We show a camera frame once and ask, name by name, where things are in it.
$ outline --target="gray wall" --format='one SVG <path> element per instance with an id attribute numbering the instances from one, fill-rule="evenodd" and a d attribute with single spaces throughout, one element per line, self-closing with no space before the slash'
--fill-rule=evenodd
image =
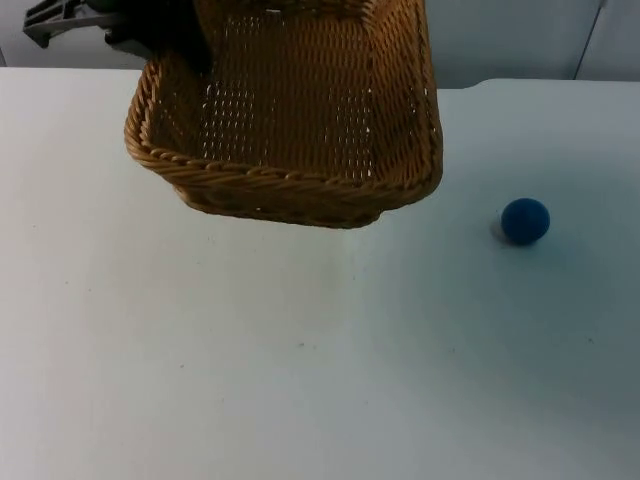
<path id="1" fill-rule="evenodd" d="M 640 80 L 640 0 L 608 1 L 578 78 Z"/>
<path id="2" fill-rule="evenodd" d="M 0 0 L 0 48 L 9 66 L 141 68 L 99 29 L 76 30 L 41 50 L 21 31 L 37 0 Z M 426 0 L 442 87 L 487 78 L 572 78 L 600 0 Z M 640 80 L 640 0 L 609 0 L 580 78 Z"/>
<path id="3" fill-rule="evenodd" d="M 24 14 L 38 0 L 0 0 L 0 48 L 11 67 L 141 68 L 139 58 L 104 44 L 98 28 L 74 30 L 42 50 L 22 33 Z"/>

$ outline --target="wicker basket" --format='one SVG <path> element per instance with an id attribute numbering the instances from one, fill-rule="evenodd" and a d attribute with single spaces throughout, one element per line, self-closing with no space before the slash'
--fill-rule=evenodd
<path id="1" fill-rule="evenodd" d="M 210 74 L 171 52 L 145 67 L 134 159 L 195 209 L 303 225 L 363 226 L 436 188 L 424 0 L 232 4 L 196 1 Z"/>

